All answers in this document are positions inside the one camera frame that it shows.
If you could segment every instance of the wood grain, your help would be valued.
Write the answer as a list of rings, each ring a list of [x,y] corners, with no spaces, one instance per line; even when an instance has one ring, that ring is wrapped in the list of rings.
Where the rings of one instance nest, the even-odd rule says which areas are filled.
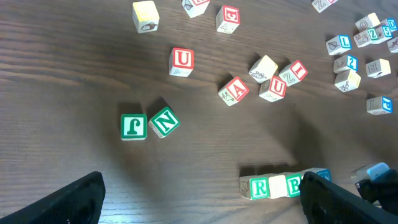
[[[100,223],[306,223],[298,198],[240,198],[248,173],[328,167],[355,192],[349,173],[384,161],[397,167],[397,115],[372,116],[368,95],[398,100],[398,55],[385,43],[358,49],[358,90],[333,81],[325,41],[356,33],[395,0],[338,1],[319,14],[310,0],[213,0],[194,19],[179,0],[155,1],[157,32],[137,34],[132,1],[0,0],[0,217],[98,170],[106,182]],[[215,31],[223,4],[238,7],[232,35]],[[195,51],[188,78],[168,75],[172,47]],[[309,71],[268,103],[248,75],[263,55]],[[392,74],[366,77],[365,63],[387,59]],[[216,94],[241,77],[250,93],[228,107]],[[182,124],[159,139],[122,142],[120,114],[168,104]]]

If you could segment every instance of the toy block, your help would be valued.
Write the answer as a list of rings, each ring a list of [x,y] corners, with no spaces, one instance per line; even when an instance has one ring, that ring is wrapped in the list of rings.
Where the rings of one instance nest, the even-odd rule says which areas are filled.
[[[390,167],[383,162],[367,165],[354,171],[353,175],[351,176],[351,180],[354,182],[354,184],[358,183],[361,180],[374,181],[379,176],[387,172],[389,169]]]
[[[218,95],[228,106],[232,106],[240,102],[247,93],[249,88],[239,77],[235,77],[218,92]]]
[[[120,134],[123,141],[147,138],[147,116],[145,114],[122,114],[120,121]]]
[[[180,123],[180,120],[167,106],[149,120],[149,126],[160,138],[168,136]]]
[[[169,58],[169,74],[188,77],[195,66],[193,50],[174,47]]]
[[[132,4],[132,19],[139,34],[157,31],[159,18],[159,13],[153,1],[141,1]]]
[[[398,53],[398,37],[388,41],[387,46],[391,53]]]
[[[268,56],[264,56],[251,67],[249,74],[258,83],[263,83],[270,79],[277,69],[278,65]]]
[[[366,64],[366,73],[368,77],[379,78],[391,74],[390,62],[384,59],[375,60]]]
[[[351,50],[353,47],[348,35],[337,35],[326,42],[329,55],[338,55]]]
[[[183,0],[182,7],[184,7],[190,18],[200,16],[205,13],[210,0]]]
[[[312,6],[319,12],[323,12],[327,7],[331,6],[337,0],[313,0]]]
[[[341,58],[335,60],[333,71],[337,74],[345,72],[347,70],[352,70],[354,72],[358,71],[359,60],[352,55],[344,55]]]
[[[361,77],[354,71],[348,70],[337,75],[335,86],[342,92],[355,90],[359,87]]]
[[[239,9],[223,6],[216,16],[217,32],[232,34],[241,23]]]
[[[301,63],[299,60],[296,60],[280,71],[279,78],[286,82],[287,86],[291,86],[301,82],[307,74],[308,71],[304,67],[303,63]]]
[[[373,28],[380,25],[380,20],[377,17],[376,13],[370,13],[369,15],[356,22],[355,25],[358,30],[362,32],[368,28]]]
[[[373,115],[392,113],[392,99],[385,96],[366,100],[366,111]]]
[[[379,39],[375,40],[372,44],[381,44],[392,38],[392,32],[389,26],[380,26],[376,28],[376,34]]]
[[[268,176],[240,177],[239,187],[242,198],[257,200],[270,197]]]
[[[318,174],[319,176],[325,178],[326,180],[329,180],[331,182],[331,174],[330,174],[330,170],[329,169],[324,169],[324,168],[311,168],[311,169],[306,169],[301,171],[300,173],[302,174],[302,176],[304,176],[304,174],[306,172],[314,172],[316,174]]]
[[[375,28],[366,29],[354,36],[355,43],[358,47],[365,47],[371,43],[377,41],[379,37],[377,36]]]
[[[259,96],[270,102],[275,102],[285,97],[286,88],[286,82],[278,77],[272,77],[261,84]]]
[[[380,25],[389,26],[391,32],[394,32],[394,31],[398,30],[397,22],[393,18],[384,19],[383,21],[380,22]]]

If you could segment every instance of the row of blocks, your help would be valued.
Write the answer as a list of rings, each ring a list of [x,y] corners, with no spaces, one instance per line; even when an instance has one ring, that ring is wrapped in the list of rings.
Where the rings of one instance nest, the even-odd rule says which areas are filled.
[[[183,0],[182,7],[190,18],[205,13],[210,0]],[[132,19],[138,33],[157,31],[160,16],[153,1],[134,2],[132,4]],[[239,9],[223,6],[216,16],[216,30],[232,34],[241,23]]]
[[[329,169],[322,168],[311,168],[296,173],[284,172],[281,174],[240,177],[239,188],[241,196],[249,200],[299,196],[299,185],[306,172],[314,172],[331,181]]]
[[[148,125],[158,137],[164,138],[174,131],[180,123],[173,111],[166,106],[149,120]],[[122,114],[120,133],[123,141],[145,140],[147,138],[146,114]]]

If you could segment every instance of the dark wood surface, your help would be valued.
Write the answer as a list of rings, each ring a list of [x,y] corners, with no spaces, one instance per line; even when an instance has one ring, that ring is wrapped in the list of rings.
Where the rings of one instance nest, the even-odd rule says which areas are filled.
[[[396,0],[340,0],[321,14],[310,0],[212,0],[194,19],[180,0],[155,3],[159,30],[138,34],[132,1],[0,0],[0,217],[98,170],[100,223],[306,223],[298,198],[240,198],[239,175],[327,167],[355,192],[352,170],[397,167],[397,115],[365,103],[398,100],[398,55],[354,46],[361,85],[342,93],[325,46],[366,14],[397,16]],[[223,4],[241,12],[232,35],[215,31]],[[168,75],[172,47],[195,51],[188,78]],[[280,68],[299,59],[309,74],[268,103],[248,75],[263,55]],[[392,74],[367,78],[379,58]],[[236,76],[250,93],[228,107],[217,91]],[[120,140],[121,113],[164,105],[182,122],[170,136]]]

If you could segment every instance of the wooden table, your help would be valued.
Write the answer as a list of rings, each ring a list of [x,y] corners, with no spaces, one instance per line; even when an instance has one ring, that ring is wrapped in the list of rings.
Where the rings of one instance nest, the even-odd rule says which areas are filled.
[[[0,0],[1,217],[98,170],[100,223],[306,223],[299,198],[241,198],[239,175],[327,167],[355,192],[352,170],[398,165],[397,115],[365,109],[369,95],[398,100],[398,55],[354,46],[361,85],[342,93],[325,46],[371,12],[397,18],[396,0],[340,0],[321,14],[310,0],[212,0],[194,19],[178,0],[155,3],[159,30],[137,34],[132,1]],[[241,11],[232,35],[215,31],[223,4]],[[195,51],[188,78],[168,74],[172,47]],[[248,75],[263,55],[309,74],[269,103]],[[368,78],[365,62],[379,58],[392,74]],[[250,93],[228,107],[217,91],[236,76]],[[122,113],[164,105],[182,122],[170,136],[120,140]]]

